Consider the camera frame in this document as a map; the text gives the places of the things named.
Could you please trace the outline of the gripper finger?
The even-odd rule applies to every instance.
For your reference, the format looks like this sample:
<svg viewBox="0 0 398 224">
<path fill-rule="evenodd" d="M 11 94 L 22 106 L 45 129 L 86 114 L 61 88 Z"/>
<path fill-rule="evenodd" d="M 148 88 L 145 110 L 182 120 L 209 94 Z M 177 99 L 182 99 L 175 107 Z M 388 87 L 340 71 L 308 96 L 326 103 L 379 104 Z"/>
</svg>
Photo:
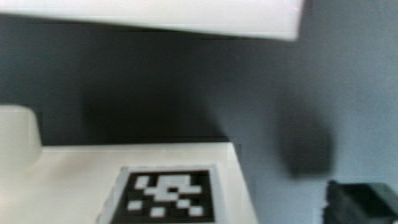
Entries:
<svg viewBox="0 0 398 224">
<path fill-rule="evenodd" d="M 398 224 L 398 193 L 385 183 L 328 185 L 324 224 Z"/>
</svg>

